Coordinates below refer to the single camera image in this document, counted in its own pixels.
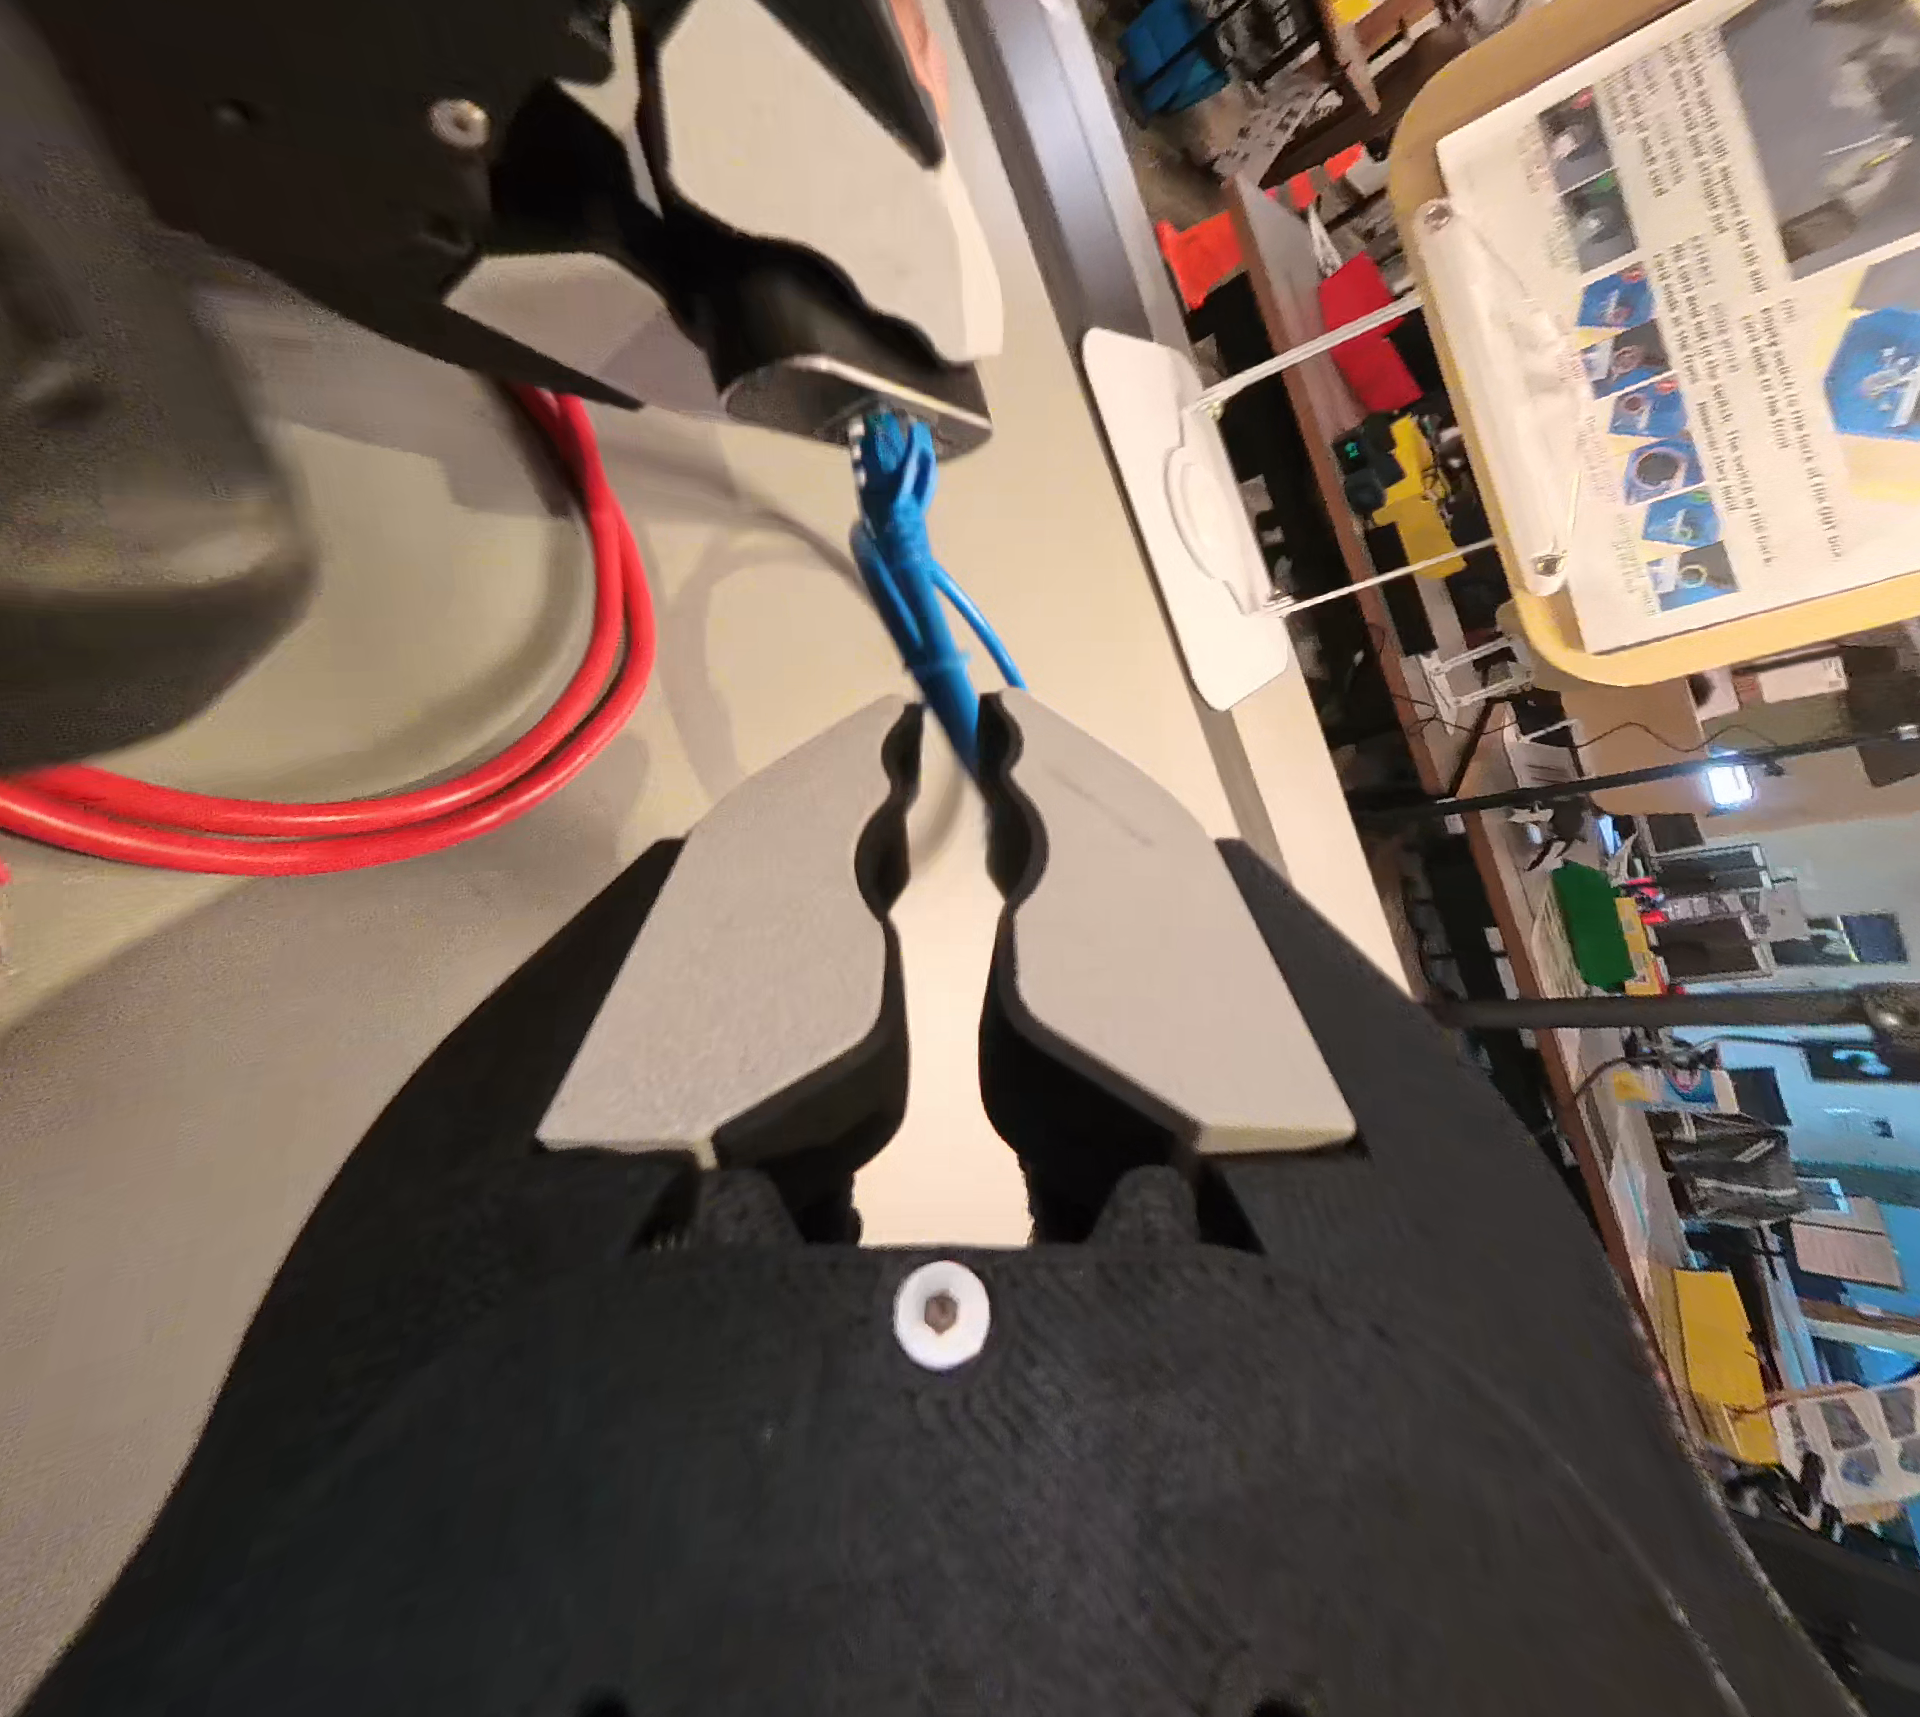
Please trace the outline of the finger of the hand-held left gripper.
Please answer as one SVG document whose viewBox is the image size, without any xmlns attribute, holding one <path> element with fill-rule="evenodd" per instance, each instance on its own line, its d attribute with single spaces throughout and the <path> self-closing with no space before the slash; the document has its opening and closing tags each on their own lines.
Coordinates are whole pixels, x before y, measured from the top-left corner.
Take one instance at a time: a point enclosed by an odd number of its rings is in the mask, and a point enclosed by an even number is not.
<svg viewBox="0 0 1920 1717">
<path fill-rule="evenodd" d="M 948 154 L 899 140 L 762 0 L 688 0 L 650 41 L 645 150 L 660 198 L 815 255 L 951 364 L 1004 345 L 997 250 Z"/>
<path fill-rule="evenodd" d="M 708 357 L 660 291 L 599 252 L 476 260 L 446 307 L 566 373 L 566 393 L 605 404 L 722 414 Z"/>
</svg>

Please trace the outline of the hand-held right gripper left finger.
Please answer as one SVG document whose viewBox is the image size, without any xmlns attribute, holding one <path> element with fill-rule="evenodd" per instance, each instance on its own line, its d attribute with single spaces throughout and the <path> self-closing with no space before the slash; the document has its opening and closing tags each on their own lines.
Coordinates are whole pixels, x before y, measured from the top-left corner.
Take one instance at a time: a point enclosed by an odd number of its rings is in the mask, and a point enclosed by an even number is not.
<svg viewBox="0 0 1920 1717">
<path fill-rule="evenodd" d="M 884 697 L 683 840 L 557 1094 L 548 1150 L 864 1166 L 909 1103 L 895 911 L 921 707 Z"/>
</svg>

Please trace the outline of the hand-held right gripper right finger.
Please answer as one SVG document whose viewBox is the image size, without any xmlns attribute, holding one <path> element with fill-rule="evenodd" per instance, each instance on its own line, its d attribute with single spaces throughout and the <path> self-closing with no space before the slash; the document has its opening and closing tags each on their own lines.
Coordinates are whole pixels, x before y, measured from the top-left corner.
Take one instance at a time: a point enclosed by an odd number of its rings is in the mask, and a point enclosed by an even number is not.
<svg viewBox="0 0 1920 1717">
<path fill-rule="evenodd" d="M 1223 850 L 1163 785 L 1025 690 L 978 714 L 993 994 L 1048 1064 L 1201 1158 L 1358 1124 Z"/>
</svg>

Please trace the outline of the black network switch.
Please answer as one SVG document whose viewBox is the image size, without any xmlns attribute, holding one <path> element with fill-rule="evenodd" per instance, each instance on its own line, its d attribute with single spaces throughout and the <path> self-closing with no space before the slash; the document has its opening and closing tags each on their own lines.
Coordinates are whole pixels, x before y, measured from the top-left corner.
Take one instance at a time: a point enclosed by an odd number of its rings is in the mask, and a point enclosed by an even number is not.
<svg viewBox="0 0 1920 1717">
<path fill-rule="evenodd" d="M 848 451 L 867 423 L 921 423 L 941 458 L 994 432 L 981 371 L 948 360 L 903 317 L 879 313 L 805 252 L 747 256 L 708 304 L 708 367 L 745 427 Z"/>
</svg>

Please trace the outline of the blue storage crate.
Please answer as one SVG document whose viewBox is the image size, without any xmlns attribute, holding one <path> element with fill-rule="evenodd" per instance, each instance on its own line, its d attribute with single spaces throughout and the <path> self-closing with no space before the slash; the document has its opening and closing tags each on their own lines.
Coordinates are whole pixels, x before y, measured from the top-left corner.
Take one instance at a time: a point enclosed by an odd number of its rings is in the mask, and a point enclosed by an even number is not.
<svg viewBox="0 0 1920 1717">
<path fill-rule="evenodd" d="M 1119 52 L 1117 95 L 1138 125 L 1195 110 L 1233 83 L 1208 0 L 1146 0 Z"/>
</svg>

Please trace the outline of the orange floor marker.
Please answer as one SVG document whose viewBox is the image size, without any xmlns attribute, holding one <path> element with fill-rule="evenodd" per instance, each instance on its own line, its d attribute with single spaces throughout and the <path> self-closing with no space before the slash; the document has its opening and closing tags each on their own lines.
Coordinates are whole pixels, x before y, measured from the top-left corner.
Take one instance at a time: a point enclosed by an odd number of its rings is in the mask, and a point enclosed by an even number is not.
<svg viewBox="0 0 1920 1717">
<path fill-rule="evenodd" d="M 1216 212 L 1186 227 L 1157 219 L 1155 237 L 1185 313 L 1199 313 L 1213 291 L 1243 272 L 1245 255 L 1230 212 Z"/>
</svg>

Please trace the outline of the green box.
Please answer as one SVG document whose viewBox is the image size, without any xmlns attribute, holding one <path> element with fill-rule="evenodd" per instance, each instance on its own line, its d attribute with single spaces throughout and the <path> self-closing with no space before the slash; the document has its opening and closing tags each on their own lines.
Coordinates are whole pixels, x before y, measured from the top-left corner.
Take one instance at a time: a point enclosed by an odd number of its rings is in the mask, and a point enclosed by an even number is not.
<svg viewBox="0 0 1920 1717">
<path fill-rule="evenodd" d="M 1606 994 L 1642 989 L 1652 948 L 1636 900 L 1603 869 L 1577 861 L 1557 865 L 1548 882 L 1580 984 Z"/>
</svg>

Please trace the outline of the white base sign stand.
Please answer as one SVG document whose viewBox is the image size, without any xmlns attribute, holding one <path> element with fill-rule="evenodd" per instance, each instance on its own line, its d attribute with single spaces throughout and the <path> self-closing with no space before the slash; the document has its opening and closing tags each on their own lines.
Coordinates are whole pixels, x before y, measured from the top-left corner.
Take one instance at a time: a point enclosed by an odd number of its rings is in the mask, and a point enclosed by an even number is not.
<svg viewBox="0 0 1920 1717">
<path fill-rule="evenodd" d="M 1213 711 L 1229 713 L 1284 675 L 1295 616 L 1417 578 L 1404 563 L 1327 594 L 1281 592 L 1221 435 L 1229 403 L 1330 358 L 1337 345 L 1396 317 L 1425 315 L 1438 338 L 1443 308 L 1463 307 L 1452 404 L 1481 416 L 1497 442 L 1525 446 L 1509 491 L 1519 563 L 1544 596 L 1566 584 L 1580 502 L 1578 442 L 1592 424 L 1572 335 L 1446 201 L 1417 212 L 1413 243 L 1428 255 L 1428 287 L 1351 329 L 1322 327 L 1216 384 L 1205 384 L 1186 354 L 1158 341 L 1092 329 L 1081 342 L 1087 384 L 1183 663 Z"/>
</svg>

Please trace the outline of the dark light stand pole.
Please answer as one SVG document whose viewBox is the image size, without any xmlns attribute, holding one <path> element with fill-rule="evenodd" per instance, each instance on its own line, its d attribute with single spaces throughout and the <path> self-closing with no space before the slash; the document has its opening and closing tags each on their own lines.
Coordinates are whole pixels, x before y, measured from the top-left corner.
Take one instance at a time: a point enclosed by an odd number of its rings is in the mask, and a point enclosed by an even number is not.
<svg viewBox="0 0 1920 1717">
<path fill-rule="evenodd" d="M 1904 1052 L 1918 1047 L 1918 984 L 1852 984 L 1749 992 L 1432 998 L 1428 1015 L 1464 1032 L 1762 1029 L 1867 1031 Z"/>
</svg>

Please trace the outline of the yellow and black device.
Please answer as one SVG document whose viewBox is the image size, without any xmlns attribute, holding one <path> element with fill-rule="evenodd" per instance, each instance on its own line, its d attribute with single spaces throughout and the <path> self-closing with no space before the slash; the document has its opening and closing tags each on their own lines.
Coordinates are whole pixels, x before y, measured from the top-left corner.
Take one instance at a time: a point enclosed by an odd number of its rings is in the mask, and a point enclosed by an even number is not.
<svg viewBox="0 0 1920 1717">
<path fill-rule="evenodd" d="M 1333 438 L 1330 455 L 1366 538 L 1398 546 L 1419 578 L 1444 580 L 1468 569 L 1444 512 L 1444 479 L 1413 413 L 1369 413 Z"/>
</svg>

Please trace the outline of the red plastic box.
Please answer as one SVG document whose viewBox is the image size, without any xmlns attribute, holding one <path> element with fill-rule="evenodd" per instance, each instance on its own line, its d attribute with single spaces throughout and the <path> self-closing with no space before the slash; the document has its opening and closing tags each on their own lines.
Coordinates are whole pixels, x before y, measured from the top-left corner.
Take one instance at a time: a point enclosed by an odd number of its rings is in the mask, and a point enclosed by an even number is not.
<svg viewBox="0 0 1920 1717">
<path fill-rule="evenodd" d="M 1387 311 L 1398 299 L 1391 292 L 1379 262 L 1366 252 L 1356 252 L 1321 279 L 1316 303 L 1324 331 L 1334 333 Z M 1404 317 L 1396 317 L 1330 348 L 1330 360 L 1364 413 L 1401 413 L 1425 395 L 1393 338 L 1393 331 L 1402 325 Z"/>
</svg>

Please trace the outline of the wooden instruction board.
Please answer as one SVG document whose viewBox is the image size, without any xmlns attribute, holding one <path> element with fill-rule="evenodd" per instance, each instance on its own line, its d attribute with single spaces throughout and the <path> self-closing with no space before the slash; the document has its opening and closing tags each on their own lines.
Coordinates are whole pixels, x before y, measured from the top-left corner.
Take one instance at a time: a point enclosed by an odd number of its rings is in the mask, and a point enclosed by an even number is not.
<svg viewBox="0 0 1920 1717">
<path fill-rule="evenodd" d="M 1566 0 L 1388 193 L 1529 644 L 1638 689 L 1916 618 L 1916 0 Z"/>
</svg>

